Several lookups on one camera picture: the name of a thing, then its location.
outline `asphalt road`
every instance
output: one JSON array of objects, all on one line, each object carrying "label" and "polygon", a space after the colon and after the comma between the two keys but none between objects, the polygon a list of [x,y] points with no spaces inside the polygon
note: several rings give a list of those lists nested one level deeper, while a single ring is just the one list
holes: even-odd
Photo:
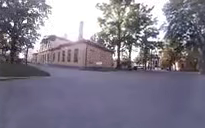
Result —
[{"label": "asphalt road", "polygon": [[0,82],[0,128],[205,128],[205,76],[42,69]]}]

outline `sky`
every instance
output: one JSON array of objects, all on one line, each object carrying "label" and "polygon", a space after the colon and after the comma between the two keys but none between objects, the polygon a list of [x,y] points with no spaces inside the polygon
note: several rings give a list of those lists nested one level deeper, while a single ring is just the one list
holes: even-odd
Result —
[{"label": "sky", "polygon": [[[84,22],[83,37],[89,39],[93,34],[100,30],[97,18],[101,12],[96,9],[97,3],[106,2],[108,0],[47,0],[52,7],[52,14],[45,22],[45,26],[41,28],[40,33],[44,35],[57,35],[76,41],[79,35],[80,21]],[[160,26],[165,22],[162,12],[163,5],[168,0],[136,0],[149,6],[155,6],[153,10],[154,17],[158,19]],[[35,49],[39,48],[39,43],[35,45]]]}]

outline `lawn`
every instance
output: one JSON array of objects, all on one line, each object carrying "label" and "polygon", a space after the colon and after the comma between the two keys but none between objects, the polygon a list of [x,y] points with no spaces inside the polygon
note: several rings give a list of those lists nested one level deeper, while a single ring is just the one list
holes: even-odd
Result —
[{"label": "lawn", "polygon": [[50,76],[49,73],[23,64],[0,64],[1,77]]}]

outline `brick building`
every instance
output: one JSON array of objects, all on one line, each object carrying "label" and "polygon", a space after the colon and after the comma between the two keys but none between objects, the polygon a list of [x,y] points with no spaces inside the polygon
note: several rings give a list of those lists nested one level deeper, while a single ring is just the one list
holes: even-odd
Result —
[{"label": "brick building", "polygon": [[32,61],[39,64],[69,67],[113,67],[113,51],[89,40],[77,42],[54,36],[53,41],[42,44]]}]

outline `curb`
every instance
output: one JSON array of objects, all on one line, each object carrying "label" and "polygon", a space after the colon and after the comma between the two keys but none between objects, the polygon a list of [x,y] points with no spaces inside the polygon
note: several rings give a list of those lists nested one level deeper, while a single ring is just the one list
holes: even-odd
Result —
[{"label": "curb", "polygon": [[32,78],[48,78],[48,77],[0,77],[0,81],[8,80],[22,80],[22,79],[32,79]]}]

